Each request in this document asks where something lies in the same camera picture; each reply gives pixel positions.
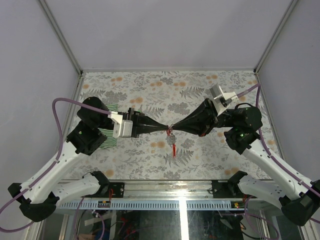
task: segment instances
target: floral tablecloth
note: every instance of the floral tablecloth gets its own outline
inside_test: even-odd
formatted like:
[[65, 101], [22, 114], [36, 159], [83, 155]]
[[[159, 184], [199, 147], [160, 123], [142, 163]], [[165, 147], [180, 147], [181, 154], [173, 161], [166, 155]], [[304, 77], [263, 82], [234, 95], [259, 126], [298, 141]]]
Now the floral tablecloth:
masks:
[[[252, 71], [149, 71], [87, 72], [79, 101], [99, 97], [105, 104], [118, 104], [120, 112], [129, 107], [159, 123], [172, 125], [189, 115], [206, 97], [214, 84], [225, 92], [240, 93], [256, 84]], [[255, 103], [256, 91], [239, 99]], [[263, 101], [260, 100], [266, 142], [278, 152]], [[79, 122], [74, 117], [72, 128]], [[117, 146], [98, 149], [79, 163], [65, 179], [79, 179], [85, 173], [102, 171], [109, 179], [211, 180], [228, 179], [238, 170], [258, 179], [268, 175], [257, 165], [231, 150], [223, 132], [213, 129], [205, 137], [175, 131], [176, 157], [167, 134], [153, 132], [140, 138], [119, 138]]]

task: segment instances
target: gray wall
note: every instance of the gray wall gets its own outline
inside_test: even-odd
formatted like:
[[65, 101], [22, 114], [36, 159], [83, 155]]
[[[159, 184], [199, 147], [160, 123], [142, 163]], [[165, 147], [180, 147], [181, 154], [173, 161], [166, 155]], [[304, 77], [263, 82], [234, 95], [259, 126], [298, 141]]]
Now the gray wall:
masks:
[[[38, 171], [55, 153], [57, 127], [51, 110], [56, 97], [71, 97], [77, 74], [35, 0], [1, 1], [0, 7], [0, 205], [7, 187]], [[58, 104], [64, 122], [66, 104]], [[13, 229], [27, 219], [14, 203], [0, 215]], [[0, 233], [1, 240], [22, 232]]]
[[320, 179], [319, 9], [319, 0], [298, 3], [259, 74], [285, 158], [312, 180]]
[[253, 69], [291, 0], [47, 0], [83, 69]]

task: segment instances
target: purple cable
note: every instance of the purple cable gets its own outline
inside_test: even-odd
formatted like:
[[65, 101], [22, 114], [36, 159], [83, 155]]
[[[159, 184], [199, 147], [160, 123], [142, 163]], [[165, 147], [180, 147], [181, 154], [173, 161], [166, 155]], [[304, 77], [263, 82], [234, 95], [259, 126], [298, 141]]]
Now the purple cable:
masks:
[[[83, 108], [86, 108], [86, 109], [90, 109], [90, 110], [93, 110], [93, 111], [96, 111], [98, 113], [101, 113], [101, 114], [107, 114], [109, 115], [110, 112], [109, 111], [105, 111], [105, 110], [102, 110], [102, 109], [99, 109], [99, 108], [96, 108], [96, 107], [93, 107], [93, 106], [89, 106], [89, 105], [86, 105], [86, 104], [83, 104], [81, 102], [78, 102], [78, 101], [75, 101], [75, 100], [71, 100], [71, 99], [68, 99], [68, 98], [65, 98], [65, 97], [58, 97], [56, 98], [55, 100], [53, 100], [52, 102], [52, 111], [53, 111], [53, 116], [54, 116], [54, 119], [55, 119], [55, 122], [56, 122], [56, 126], [58, 128], [58, 133], [59, 133], [59, 147], [58, 147], [58, 153], [55, 157], [56, 160], [59, 160], [60, 156], [61, 156], [61, 152], [62, 152], [62, 148], [63, 148], [63, 134], [62, 134], [62, 129], [61, 129], [61, 125], [60, 125], [60, 122], [59, 122], [59, 118], [58, 118], [58, 115], [57, 115], [57, 111], [56, 111], [56, 103], [57, 102], [67, 102], [67, 103], [71, 103], [71, 104], [75, 104], [75, 105], [78, 105], [80, 107], [83, 107]], [[37, 182], [40, 181], [40, 179], [42, 179], [48, 172], [50, 172], [50, 170], [56, 165], [57, 162], [53, 162], [47, 170], [45, 170], [39, 177], [37, 177], [30, 185], [29, 185], [29, 188], [31, 189]], [[22, 192], [20, 192], [17, 196], [15, 196], [14, 198], [12, 198], [10, 201], [8, 201], [5, 205], [3, 205], [1, 208], [0, 208], [0, 214], [10, 205], [12, 204], [15, 200], [17, 200], [18, 198], [20, 198], [23, 194], [25, 194], [29, 189], [25, 189], [23, 190]], [[18, 231], [21, 231], [23, 229], [26, 229], [28, 227], [30, 227], [34, 222], [30, 222], [28, 223], [27, 225], [25, 226], [22, 226], [20, 228], [16, 228], [16, 229], [4, 229], [2, 227], [0, 227], [0, 232], [3, 232], [3, 233], [15, 233], [15, 232], [18, 232]]]
[[101, 233], [101, 236], [99, 238], [99, 240], [102, 240], [102, 238], [104, 237], [104, 234], [105, 234], [105, 220], [103, 219], [103, 217], [97, 213], [96, 211], [93, 212], [94, 214], [96, 214], [100, 219], [101, 219], [101, 222], [102, 222], [102, 233]]
[[311, 220], [311, 221], [314, 221], [314, 222], [317, 223], [317, 224], [320, 224], [320, 221], [317, 220], [317, 219], [314, 219], [314, 218], [311, 217], [310, 220]]
[[[262, 237], [262, 238], [264, 238], [264, 239], [267, 239], [267, 240], [278, 240], [278, 239], [280, 238], [280, 234], [279, 234], [277, 228], [272, 224], [272, 222], [270, 222], [269, 220], [267, 220], [267, 219], [265, 219], [265, 218], [263, 218], [263, 217], [261, 217], [261, 216], [248, 213], [248, 203], [249, 203], [249, 200], [250, 200], [251, 198], [253, 198], [253, 196], [248, 197], [248, 199], [245, 201], [245, 204], [244, 204], [244, 217], [245, 217], [246, 221], [248, 222], [249, 226], [252, 228], [253, 231], [255, 231], [260, 237]], [[276, 232], [276, 238], [270, 238], [270, 237], [263, 236], [263, 235], [253, 226], [253, 224], [251, 223], [251, 221], [250, 221], [250, 219], [249, 219], [249, 216], [266, 221], [266, 222], [268, 223], [268, 225], [271, 226], [271, 227], [275, 230], [275, 232]]]
[[260, 83], [257, 83], [256, 85], [250, 87], [249, 89], [247, 89], [247, 90], [245, 90], [245, 91], [243, 91], [243, 92], [240, 92], [240, 93], [237, 94], [236, 96], [237, 96], [238, 98], [241, 98], [242, 96], [250, 93], [253, 89], [255, 89], [255, 88], [260, 88], [260, 86], [261, 86], [261, 84], [260, 84]]

